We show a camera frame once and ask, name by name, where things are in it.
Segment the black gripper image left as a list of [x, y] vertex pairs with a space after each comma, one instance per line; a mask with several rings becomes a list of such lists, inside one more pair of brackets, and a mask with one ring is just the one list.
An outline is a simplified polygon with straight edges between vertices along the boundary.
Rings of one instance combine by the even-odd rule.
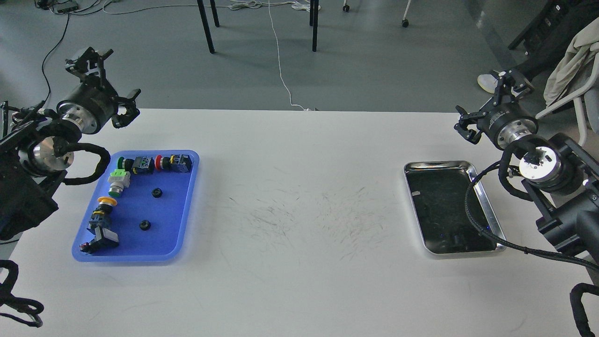
[[[73, 59], [66, 59], [66, 71], [82, 84], [57, 104], [57, 112], [62, 119], [77, 124], [83, 134], [98, 133], [109, 119], [114, 128], [124, 128], [140, 114], [136, 98], [141, 89], [132, 90], [127, 97], [112, 98], [100, 91], [108, 87], [104, 62], [113, 52], [113, 49], [98, 52], [88, 47]], [[125, 113], [119, 114], [118, 108], [125, 108]]]

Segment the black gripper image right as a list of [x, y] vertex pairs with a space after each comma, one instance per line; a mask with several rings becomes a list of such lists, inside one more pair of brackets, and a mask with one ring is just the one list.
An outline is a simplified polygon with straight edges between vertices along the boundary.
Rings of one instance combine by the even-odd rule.
[[[501, 71], [492, 75], [497, 84], [490, 102], [473, 113], [456, 105], [460, 117], [454, 130], [475, 145], [481, 140], [483, 132], [494, 147], [503, 151], [510, 143], [538, 132], [536, 119], [518, 104], [520, 99], [532, 94], [535, 88], [518, 70]], [[477, 125], [479, 120], [480, 131], [468, 128], [469, 125]]]

